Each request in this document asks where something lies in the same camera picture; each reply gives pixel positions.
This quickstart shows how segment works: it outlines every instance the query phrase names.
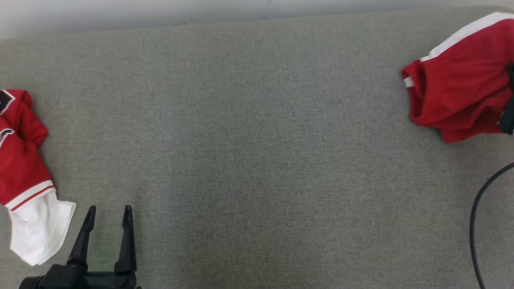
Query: black cable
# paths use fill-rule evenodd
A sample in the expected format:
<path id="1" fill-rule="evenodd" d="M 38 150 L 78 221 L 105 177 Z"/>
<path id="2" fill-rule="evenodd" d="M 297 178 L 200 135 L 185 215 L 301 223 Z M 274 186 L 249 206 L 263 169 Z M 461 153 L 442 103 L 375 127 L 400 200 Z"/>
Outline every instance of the black cable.
<path id="1" fill-rule="evenodd" d="M 480 198 L 484 194 L 487 187 L 494 182 L 499 176 L 501 176 L 504 172 L 514 168 L 514 162 L 505 166 L 503 169 L 499 170 L 496 174 L 494 174 L 487 182 L 482 186 L 479 193 L 476 195 L 475 201 L 473 202 L 473 208 L 471 209 L 471 220 L 469 222 L 469 245 L 471 247 L 471 257 L 473 259 L 473 267 L 475 267 L 476 279 L 479 282 L 480 288 L 485 289 L 484 282 L 482 281 L 482 276 L 480 276 L 479 264 L 476 260 L 476 249 L 475 249 L 475 217 L 476 217 L 476 208 L 479 205 Z"/>

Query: gray cushion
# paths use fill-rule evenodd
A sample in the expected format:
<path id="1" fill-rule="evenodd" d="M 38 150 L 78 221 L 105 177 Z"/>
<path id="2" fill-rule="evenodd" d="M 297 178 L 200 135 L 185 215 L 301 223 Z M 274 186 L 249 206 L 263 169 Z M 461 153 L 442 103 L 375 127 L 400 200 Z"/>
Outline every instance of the gray cushion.
<path id="1" fill-rule="evenodd" d="M 0 43 L 0 87 L 28 90 L 59 198 L 90 205 L 91 270 L 111 270 L 134 208 L 143 288 L 473 288 L 471 204 L 514 161 L 506 135 L 444 144 L 409 120 L 399 72 L 499 8 L 351 14 L 53 35 Z M 484 196 L 489 288 L 514 283 L 514 173 Z"/>

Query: white stripe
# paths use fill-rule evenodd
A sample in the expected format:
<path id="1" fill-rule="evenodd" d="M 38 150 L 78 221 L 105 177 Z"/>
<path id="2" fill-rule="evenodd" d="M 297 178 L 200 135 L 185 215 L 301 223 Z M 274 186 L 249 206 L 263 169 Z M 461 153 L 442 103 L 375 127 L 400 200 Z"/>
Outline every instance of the white stripe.
<path id="1" fill-rule="evenodd" d="M 0 113 L 0 115 L 1 115 L 1 114 L 3 114 L 4 112 L 6 112 L 6 111 L 7 111 L 7 109 L 9 108 L 9 106 L 11 105 L 11 103 L 13 103 L 13 102 L 16 100 L 16 98 L 15 98 L 12 94 L 10 94 L 8 91 L 3 91 L 3 92 L 5 92 L 6 94 L 8 94 L 10 97 L 12 97 L 12 99 L 7 103 L 7 105 L 5 106 L 5 108 L 4 108 L 4 110 L 2 111 L 2 113 Z"/>
<path id="2" fill-rule="evenodd" d="M 50 186 L 53 186 L 53 183 L 51 180 L 46 180 L 42 183 L 39 183 L 39 184 L 33 186 L 32 188 L 26 190 L 25 192 L 19 194 L 17 197 L 15 197 L 10 202 L 8 202 L 7 205 L 5 205 L 5 207 L 8 208 L 9 210 L 12 210 L 12 208 L 15 208 L 17 205 L 23 203 L 24 200 L 32 197 L 32 195 L 38 193 L 39 191 L 43 190 L 46 187 L 50 187 Z"/>
<path id="3" fill-rule="evenodd" d="M 414 87 L 414 81 L 412 80 L 412 77 L 407 77 L 403 80 L 405 82 L 405 87 Z"/>
<path id="4" fill-rule="evenodd" d="M 455 32 L 450 38 L 446 39 L 439 46 L 435 47 L 428 56 L 421 58 L 421 61 L 427 61 L 433 58 L 438 57 L 441 53 L 445 52 L 448 48 L 457 44 L 462 39 L 472 35 L 473 33 L 477 33 L 478 31 L 492 26 L 502 20 L 506 19 L 514 19 L 514 14 L 512 13 L 502 13 L 495 12 L 493 14 L 489 14 L 483 18 L 478 19 L 475 22 L 472 22 L 466 26 L 464 26 L 459 31 Z"/>
<path id="5" fill-rule="evenodd" d="M 32 204 L 33 202 L 36 202 L 37 200 L 39 200 L 41 197 L 43 197 L 44 195 L 50 193 L 50 192 L 54 192 L 55 194 L 57 194 L 57 191 L 54 187 L 51 187 L 51 188 L 48 188 L 46 190 L 44 190 L 41 194 L 31 198 L 30 200 L 28 200 L 27 202 L 23 203 L 23 205 L 17 207 L 16 209 L 14 210 L 11 210 L 11 212 L 18 212 L 19 210 L 27 207 L 27 206 L 30 206 L 30 204 Z"/>

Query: garment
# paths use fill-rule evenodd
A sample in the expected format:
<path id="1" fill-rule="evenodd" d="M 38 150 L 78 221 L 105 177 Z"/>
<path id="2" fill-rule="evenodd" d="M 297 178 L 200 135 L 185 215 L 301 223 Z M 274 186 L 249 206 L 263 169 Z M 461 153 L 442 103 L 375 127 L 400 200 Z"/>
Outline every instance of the garment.
<path id="1" fill-rule="evenodd" d="M 440 129 L 446 142 L 502 132 L 500 115 L 514 96 L 510 62 L 514 14 L 496 12 L 465 26 L 402 70 L 411 119 Z"/>
<path id="2" fill-rule="evenodd" d="M 0 203 L 9 209 L 11 249 L 30 265 L 62 246 L 76 204 L 57 200 L 38 152 L 48 135 L 26 91 L 0 91 Z"/>

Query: black patch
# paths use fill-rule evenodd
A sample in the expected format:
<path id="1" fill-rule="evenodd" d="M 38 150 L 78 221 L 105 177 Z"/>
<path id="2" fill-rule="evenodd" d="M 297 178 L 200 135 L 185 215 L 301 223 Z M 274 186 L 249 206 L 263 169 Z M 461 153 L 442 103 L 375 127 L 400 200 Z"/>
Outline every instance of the black patch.
<path id="1" fill-rule="evenodd" d="M 4 143 L 4 140 L 13 133 L 14 133 L 14 130 L 12 130 L 12 129 L 4 129 L 2 132 L 0 132 L 0 148 L 2 148 L 2 144 Z"/>
<path id="2" fill-rule="evenodd" d="M 0 115 L 4 114 L 4 112 L 9 107 L 9 104 L 14 100 L 10 94 L 5 91 L 0 91 Z"/>
<path id="3" fill-rule="evenodd" d="M 507 65 L 507 71 L 509 72 L 510 84 L 514 91 L 514 63 Z M 498 122 L 502 132 L 512 135 L 514 133 L 514 94 L 512 98 L 507 102 L 502 114 L 500 115 L 500 121 Z"/>

